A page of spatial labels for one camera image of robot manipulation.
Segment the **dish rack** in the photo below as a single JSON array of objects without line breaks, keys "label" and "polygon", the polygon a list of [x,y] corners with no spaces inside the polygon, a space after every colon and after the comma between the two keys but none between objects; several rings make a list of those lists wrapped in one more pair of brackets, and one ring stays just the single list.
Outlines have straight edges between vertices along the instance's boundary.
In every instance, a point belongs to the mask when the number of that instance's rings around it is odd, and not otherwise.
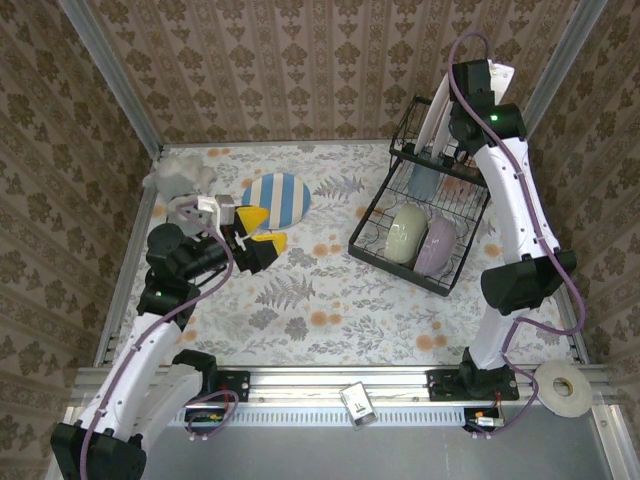
[{"label": "dish rack", "polygon": [[[446,297],[460,277],[490,195],[475,162],[458,151],[455,141],[447,145],[436,161],[424,151],[421,157],[414,155],[413,142],[418,138],[430,104],[425,98],[414,97],[400,120],[389,148],[389,173],[351,235],[348,251],[353,257]],[[416,164],[441,172],[436,193],[429,201],[409,194],[409,179]],[[384,257],[389,229],[405,203],[422,208],[429,224],[433,215],[440,213],[456,228],[453,254],[447,266],[433,276],[420,275]]]}]

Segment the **white tape roll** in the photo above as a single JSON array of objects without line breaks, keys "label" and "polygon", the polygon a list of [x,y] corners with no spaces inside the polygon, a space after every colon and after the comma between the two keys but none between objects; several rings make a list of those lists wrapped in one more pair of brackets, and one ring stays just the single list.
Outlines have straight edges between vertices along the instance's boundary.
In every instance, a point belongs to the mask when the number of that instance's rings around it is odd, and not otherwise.
[{"label": "white tape roll", "polygon": [[[556,415],[574,418],[584,415],[591,408],[591,385],[584,374],[573,365],[561,360],[552,360],[540,365],[534,377],[540,386],[540,402]],[[569,389],[568,395],[556,390],[553,385],[556,381],[566,384]]]}]

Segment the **brown wallpaper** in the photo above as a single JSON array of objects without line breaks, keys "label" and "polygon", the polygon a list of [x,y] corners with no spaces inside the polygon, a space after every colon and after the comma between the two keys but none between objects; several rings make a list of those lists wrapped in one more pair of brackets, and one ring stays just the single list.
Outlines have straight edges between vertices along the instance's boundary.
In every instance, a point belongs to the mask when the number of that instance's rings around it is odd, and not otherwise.
[{"label": "brown wallpaper", "polygon": [[150,164],[55,1],[0,2],[0,478],[41,478]]},{"label": "brown wallpaper", "polygon": [[585,337],[640,452],[640,2],[610,0],[535,131],[549,219],[574,249]]},{"label": "brown wallpaper", "polygon": [[[390,137],[482,28],[524,107],[577,0],[91,0],[165,143]],[[462,49],[482,54],[479,44]]]}]

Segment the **floral tablecloth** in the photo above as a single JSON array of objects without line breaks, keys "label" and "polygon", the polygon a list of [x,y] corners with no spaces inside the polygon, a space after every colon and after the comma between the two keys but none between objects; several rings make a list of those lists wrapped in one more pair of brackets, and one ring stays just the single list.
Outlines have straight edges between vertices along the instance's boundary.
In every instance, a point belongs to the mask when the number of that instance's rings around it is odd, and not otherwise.
[{"label": "floral tablecloth", "polygon": [[[234,272],[200,302],[165,362],[183,348],[227,365],[457,364],[485,310],[480,274],[502,261],[495,210],[489,206],[453,292],[446,298],[354,259],[349,237],[389,167],[388,143],[171,148],[214,167],[216,187],[239,204],[256,178],[289,172],[310,188],[312,205],[288,228],[285,253],[265,272]],[[149,229],[164,222],[158,200]],[[136,316],[148,266],[143,252],[118,352]],[[532,317],[560,326],[555,300]],[[522,326],[510,357],[518,363],[571,361],[567,339]]]}]

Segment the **blue striped plate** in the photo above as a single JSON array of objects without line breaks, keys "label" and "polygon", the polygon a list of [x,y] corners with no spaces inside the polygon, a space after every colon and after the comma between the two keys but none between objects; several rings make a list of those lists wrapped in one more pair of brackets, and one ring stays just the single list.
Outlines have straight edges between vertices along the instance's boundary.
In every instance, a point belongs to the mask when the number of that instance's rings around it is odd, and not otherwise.
[{"label": "blue striped plate", "polygon": [[309,187],[290,173],[270,173],[249,185],[242,195],[243,205],[269,209],[262,228],[287,228],[300,221],[311,206]]}]

